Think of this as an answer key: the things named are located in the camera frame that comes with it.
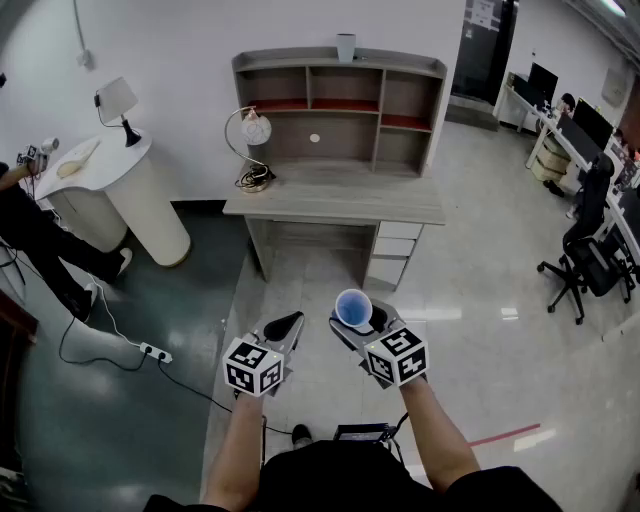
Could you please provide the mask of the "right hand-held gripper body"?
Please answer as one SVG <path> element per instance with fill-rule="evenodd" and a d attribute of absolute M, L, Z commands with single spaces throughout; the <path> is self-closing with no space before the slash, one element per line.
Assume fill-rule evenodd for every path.
<path fill-rule="evenodd" d="M 396 329 L 364 345 L 369 373 L 389 386 L 400 387 L 429 368 L 427 342 L 407 327 Z"/>

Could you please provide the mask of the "blue plastic cup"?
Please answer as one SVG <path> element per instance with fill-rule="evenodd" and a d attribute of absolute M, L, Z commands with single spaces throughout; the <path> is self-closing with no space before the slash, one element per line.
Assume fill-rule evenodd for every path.
<path fill-rule="evenodd" d="M 371 331 L 372 314 L 373 305 L 369 297 L 359 289 L 346 289 L 335 300 L 336 319 L 358 334 L 364 335 Z"/>

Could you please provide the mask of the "person's left forearm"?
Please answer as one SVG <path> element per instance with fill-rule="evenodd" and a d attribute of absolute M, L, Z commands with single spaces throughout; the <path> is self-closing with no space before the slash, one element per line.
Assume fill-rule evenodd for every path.
<path fill-rule="evenodd" d="M 240 394 L 209 471 L 203 504 L 245 510 L 259 490 L 263 398 Z"/>

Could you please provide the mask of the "person's right forearm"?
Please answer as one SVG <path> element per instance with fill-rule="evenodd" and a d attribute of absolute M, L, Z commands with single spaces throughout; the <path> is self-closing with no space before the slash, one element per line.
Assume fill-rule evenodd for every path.
<path fill-rule="evenodd" d="M 426 477 L 437 492 L 480 470 L 466 438 L 438 402 L 422 377 L 402 385 L 400 392 L 411 422 Z"/>

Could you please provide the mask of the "grey wooden desk with hutch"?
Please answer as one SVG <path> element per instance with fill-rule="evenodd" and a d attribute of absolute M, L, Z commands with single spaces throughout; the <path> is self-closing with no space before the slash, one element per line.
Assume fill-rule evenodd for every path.
<path fill-rule="evenodd" d="M 372 172 L 359 161 L 320 159 L 280 162 L 273 169 L 276 179 L 265 190 L 236 192 L 223 209 L 245 220 L 265 280 L 278 254 L 304 246 L 351 251 L 359 258 L 353 273 L 361 287 L 395 290 L 365 285 L 370 260 L 407 258 L 409 263 L 424 227 L 445 223 L 431 177 L 412 177 L 403 166 Z M 409 257 L 373 254 L 381 221 L 423 225 Z"/>

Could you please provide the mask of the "gold arc globe lamp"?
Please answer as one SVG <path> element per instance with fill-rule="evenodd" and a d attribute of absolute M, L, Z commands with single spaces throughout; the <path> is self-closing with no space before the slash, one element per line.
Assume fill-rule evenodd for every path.
<path fill-rule="evenodd" d="M 248 165 L 248 170 L 243 172 L 235 182 L 235 186 L 245 193 L 259 193 L 276 179 L 268 164 L 240 152 L 229 139 L 229 125 L 238 115 L 241 117 L 241 134 L 247 146 L 261 146 L 269 141 L 272 134 L 271 123 L 266 116 L 259 115 L 256 109 L 256 105 L 250 105 L 233 111 L 227 118 L 223 129 L 224 139 L 229 149 Z"/>

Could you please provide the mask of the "long white office desk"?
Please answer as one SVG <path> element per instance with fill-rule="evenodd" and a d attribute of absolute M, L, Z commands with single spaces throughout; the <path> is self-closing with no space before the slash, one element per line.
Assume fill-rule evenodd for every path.
<path fill-rule="evenodd" d="M 549 134 L 553 135 L 556 142 L 569 155 L 571 164 L 576 167 L 575 171 L 569 169 L 566 172 L 559 186 L 567 193 L 575 193 L 577 191 L 577 176 L 579 170 L 582 169 L 587 172 L 591 168 L 594 158 L 601 152 L 601 149 L 566 115 L 562 115 L 560 118 L 548 118 L 537 110 L 534 110 L 533 114 L 540 120 L 542 129 L 526 161 L 525 167 L 527 169 L 532 168 L 538 158 L 540 149 L 544 146 L 545 139 Z M 640 264 L 640 244 L 637 238 L 634 237 L 631 229 L 628 226 L 623 227 L 624 209 L 619 207 L 620 195 L 614 193 L 614 181 L 618 177 L 622 167 L 610 149 L 606 149 L 605 153 L 614 160 L 614 176 L 611 178 L 611 184 L 607 192 L 603 224 L 596 231 L 595 237 L 603 240 L 605 236 L 612 231 L 613 226 L 618 225 L 620 233 L 625 237 L 626 245 L 631 251 L 635 263 Z"/>

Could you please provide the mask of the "black computer monitor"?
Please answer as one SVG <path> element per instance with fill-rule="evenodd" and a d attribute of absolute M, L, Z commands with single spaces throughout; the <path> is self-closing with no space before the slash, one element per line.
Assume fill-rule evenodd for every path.
<path fill-rule="evenodd" d="M 528 83 L 543 94 L 545 101 L 551 104 L 558 82 L 558 76 L 543 66 L 533 62 L 528 78 Z"/>
<path fill-rule="evenodd" d="M 613 133 L 613 126 L 582 97 L 574 109 L 573 121 L 601 149 L 605 150 Z"/>

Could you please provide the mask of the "white power strip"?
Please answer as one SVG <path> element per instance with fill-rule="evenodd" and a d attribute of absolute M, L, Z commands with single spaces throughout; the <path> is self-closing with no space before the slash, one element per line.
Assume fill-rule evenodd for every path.
<path fill-rule="evenodd" d="M 173 360 L 173 357 L 169 352 L 148 343 L 141 343 L 139 345 L 139 349 L 145 356 L 152 357 L 160 363 L 169 364 Z"/>

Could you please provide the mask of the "red floor tape strip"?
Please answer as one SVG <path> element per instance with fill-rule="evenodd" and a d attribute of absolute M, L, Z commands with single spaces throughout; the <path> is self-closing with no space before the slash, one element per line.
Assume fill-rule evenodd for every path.
<path fill-rule="evenodd" d="M 502 441 L 502 440 L 505 440 L 505 439 L 521 436 L 521 435 L 523 435 L 525 433 L 528 433 L 528 432 L 531 432 L 531 431 L 535 431 L 535 430 L 539 429 L 540 427 L 541 427 L 540 423 L 527 425 L 527 426 L 524 426 L 524 427 L 520 427 L 518 429 L 510 430 L 510 431 L 503 432 L 503 433 L 500 433 L 500 434 L 496 434 L 496 435 L 493 435 L 493 436 L 489 436 L 489 437 L 485 437 L 485 438 L 482 438 L 482 439 L 471 441 L 471 442 L 469 442 L 469 446 L 470 447 L 476 447 L 476 446 L 481 446 L 481 445 L 490 444 L 490 443 L 493 443 L 493 442 L 498 442 L 498 441 Z"/>

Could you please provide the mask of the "black office chair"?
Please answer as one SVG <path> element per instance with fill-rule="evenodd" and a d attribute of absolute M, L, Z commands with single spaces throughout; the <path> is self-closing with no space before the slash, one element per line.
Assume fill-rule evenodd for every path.
<path fill-rule="evenodd" d="M 575 323 L 580 325 L 585 318 L 581 295 L 591 292 L 596 297 L 608 294 L 618 283 L 623 284 L 623 300 L 631 301 L 635 289 L 632 280 L 633 267 L 616 256 L 624 249 L 624 238 L 618 229 L 611 229 L 599 241 L 594 234 L 603 223 L 606 196 L 614 174 L 612 159 L 599 153 L 591 163 L 582 183 L 582 195 L 578 199 L 578 220 L 563 236 L 563 254 L 557 266 L 543 261 L 536 270 L 548 270 L 561 278 L 564 286 L 547 311 L 555 312 L 556 305 L 570 292 L 575 300 L 578 315 Z"/>

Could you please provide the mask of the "cream storage crate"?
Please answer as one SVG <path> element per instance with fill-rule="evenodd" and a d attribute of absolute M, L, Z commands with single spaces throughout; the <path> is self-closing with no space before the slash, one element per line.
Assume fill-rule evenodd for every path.
<path fill-rule="evenodd" d="M 571 159 L 564 148 L 552 136 L 547 136 L 534 158 L 531 172 L 538 181 L 558 184 L 566 175 Z"/>

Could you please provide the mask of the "white shade table lamp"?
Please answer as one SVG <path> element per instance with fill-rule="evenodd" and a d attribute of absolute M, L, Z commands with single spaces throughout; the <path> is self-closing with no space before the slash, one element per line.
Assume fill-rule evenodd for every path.
<path fill-rule="evenodd" d="M 125 114 L 138 103 L 138 98 L 123 77 L 112 80 L 94 94 L 94 106 L 100 123 L 107 128 L 125 131 L 127 148 L 141 141 L 141 135 L 131 128 Z"/>

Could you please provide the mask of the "black door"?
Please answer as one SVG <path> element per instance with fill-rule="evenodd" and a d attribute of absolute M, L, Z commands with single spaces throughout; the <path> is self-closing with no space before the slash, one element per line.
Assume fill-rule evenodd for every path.
<path fill-rule="evenodd" d="M 454 95 L 496 104 L 518 8 L 519 0 L 466 0 Z"/>

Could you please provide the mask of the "grey wall outlet with conduit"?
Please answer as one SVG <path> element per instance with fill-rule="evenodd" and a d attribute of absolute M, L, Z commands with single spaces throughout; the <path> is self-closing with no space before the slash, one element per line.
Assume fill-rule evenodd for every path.
<path fill-rule="evenodd" d="M 76 36 L 77 36 L 78 45 L 79 45 L 79 54 L 76 58 L 76 61 L 80 67 L 83 67 L 86 70 L 93 70 L 94 69 L 93 55 L 85 42 L 79 10 L 78 10 L 78 0 L 71 0 L 71 4 L 72 4 L 73 19 L 74 19 L 74 27 L 75 27 Z"/>

